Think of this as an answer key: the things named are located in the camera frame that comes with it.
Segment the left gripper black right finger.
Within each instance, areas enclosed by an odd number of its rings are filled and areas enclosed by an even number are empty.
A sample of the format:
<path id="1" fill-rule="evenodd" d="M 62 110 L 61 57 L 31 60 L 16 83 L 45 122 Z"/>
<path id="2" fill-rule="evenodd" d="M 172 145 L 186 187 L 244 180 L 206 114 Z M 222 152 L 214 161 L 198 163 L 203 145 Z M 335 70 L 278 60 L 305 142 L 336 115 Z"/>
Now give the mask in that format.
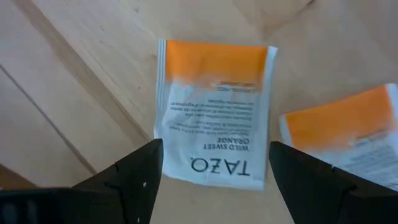
<path id="1" fill-rule="evenodd" d="M 277 186 L 295 224 L 336 224 L 345 196 L 356 185 L 330 164 L 279 141 L 269 160 Z"/>

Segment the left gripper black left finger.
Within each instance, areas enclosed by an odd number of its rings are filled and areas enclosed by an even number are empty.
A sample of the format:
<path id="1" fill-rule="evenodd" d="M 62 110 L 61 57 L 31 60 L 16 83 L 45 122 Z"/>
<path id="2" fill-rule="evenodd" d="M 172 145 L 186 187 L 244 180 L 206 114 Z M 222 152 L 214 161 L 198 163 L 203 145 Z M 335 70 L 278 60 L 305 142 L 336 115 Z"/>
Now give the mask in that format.
<path id="1" fill-rule="evenodd" d="M 162 177 L 163 140 L 154 139 L 76 184 L 91 193 L 89 224 L 149 224 Z"/>

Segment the white orange tea bag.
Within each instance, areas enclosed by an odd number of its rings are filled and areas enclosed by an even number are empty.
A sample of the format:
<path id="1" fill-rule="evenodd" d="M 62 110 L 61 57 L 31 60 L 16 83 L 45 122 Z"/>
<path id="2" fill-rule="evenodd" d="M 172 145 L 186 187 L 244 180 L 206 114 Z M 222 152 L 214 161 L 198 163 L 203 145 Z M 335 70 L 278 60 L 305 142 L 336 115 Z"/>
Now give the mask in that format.
<path id="1" fill-rule="evenodd" d="M 398 85 L 279 118 L 283 142 L 398 192 Z"/>
<path id="2" fill-rule="evenodd" d="M 158 41 L 154 136 L 166 176 L 265 187 L 276 55 L 273 46 Z"/>

